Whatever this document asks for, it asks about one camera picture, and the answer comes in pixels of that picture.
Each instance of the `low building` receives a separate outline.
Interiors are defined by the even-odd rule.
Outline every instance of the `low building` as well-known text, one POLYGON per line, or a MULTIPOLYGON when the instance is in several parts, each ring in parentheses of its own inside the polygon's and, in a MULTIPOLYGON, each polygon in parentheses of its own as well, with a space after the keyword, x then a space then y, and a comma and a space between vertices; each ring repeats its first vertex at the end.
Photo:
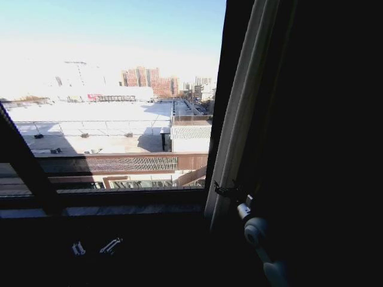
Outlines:
POLYGON ((211 126, 173 126, 171 141, 173 152, 208 152, 211 126))

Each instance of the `building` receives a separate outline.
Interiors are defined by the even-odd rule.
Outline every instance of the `building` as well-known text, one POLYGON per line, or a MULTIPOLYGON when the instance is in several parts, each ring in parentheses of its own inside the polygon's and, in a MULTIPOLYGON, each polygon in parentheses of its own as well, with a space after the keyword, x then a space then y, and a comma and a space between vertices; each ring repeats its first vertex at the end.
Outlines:
POLYGON ((211 126, 172 126, 173 152, 208 152, 211 126))
POLYGON ((149 87, 145 67, 137 67, 137 79, 138 87, 149 87))
POLYGON ((211 78, 196 77, 196 86, 211 84, 211 78))
POLYGON ((99 66, 92 66, 85 62, 64 62, 55 76, 57 85, 68 87, 105 86, 106 80, 99 66))
POLYGON ((178 96, 178 78, 160 77, 159 68, 145 69, 139 66, 127 71, 122 71, 121 86, 127 87, 151 87, 157 97, 178 96))

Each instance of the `wall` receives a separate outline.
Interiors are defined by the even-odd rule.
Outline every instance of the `wall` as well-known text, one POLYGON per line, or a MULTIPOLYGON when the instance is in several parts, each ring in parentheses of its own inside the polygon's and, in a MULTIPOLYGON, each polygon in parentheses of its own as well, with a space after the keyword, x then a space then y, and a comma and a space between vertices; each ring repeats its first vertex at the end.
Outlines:
POLYGON ((208 152, 210 139, 173 139, 172 151, 208 152))

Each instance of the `high-rise building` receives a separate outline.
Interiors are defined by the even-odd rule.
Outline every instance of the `high-rise building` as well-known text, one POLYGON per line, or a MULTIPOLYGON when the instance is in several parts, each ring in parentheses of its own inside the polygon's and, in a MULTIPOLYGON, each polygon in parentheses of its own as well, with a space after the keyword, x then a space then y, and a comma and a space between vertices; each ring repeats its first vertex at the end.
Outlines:
POLYGON ((211 84, 211 78, 196 77, 196 86, 211 84))
POLYGON ((137 79, 139 87, 148 87, 147 73, 145 67, 137 67, 137 79))
POLYGON ((177 77, 171 78, 171 92, 173 97, 178 96, 178 78, 177 77))
POLYGON ((156 96, 172 97, 178 96, 178 78, 160 77, 159 68, 145 69, 145 67, 136 67, 122 71, 122 82, 128 87, 151 87, 156 96))

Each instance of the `window frame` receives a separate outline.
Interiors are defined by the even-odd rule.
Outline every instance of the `window frame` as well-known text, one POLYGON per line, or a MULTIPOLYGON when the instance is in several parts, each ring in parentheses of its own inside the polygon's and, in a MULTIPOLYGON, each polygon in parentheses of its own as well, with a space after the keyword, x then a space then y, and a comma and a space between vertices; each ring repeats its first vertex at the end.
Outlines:
POLYGON ((50 183, 48 176, 38 164, 0 102, 0 127, 2 130, 6 130, 6 137, 10 139, 8 149, 11 151, 16 148, 22 150, 21 156, 11 157, 6 161, 4 161, 1 154, 0 161, 11 163, 32 193, 23 196, 2 196, 0 197, 0 209, 43 208, 47 214, 61 214, 64 208, 76 206, 195 203, 205 208, 226 107, 253 4, 254 1, 248 1, 242 5, 238 5, 234 0, 227 0, 226 2, 216 89, 216 95, 219 94, 219 96, 215 98, 204 188, 166 187, 140 188, 139 190, 121 190, 120 188, 118 190, 105 189, 102 192, 83 190, 80 193, 61 193, 50 183))

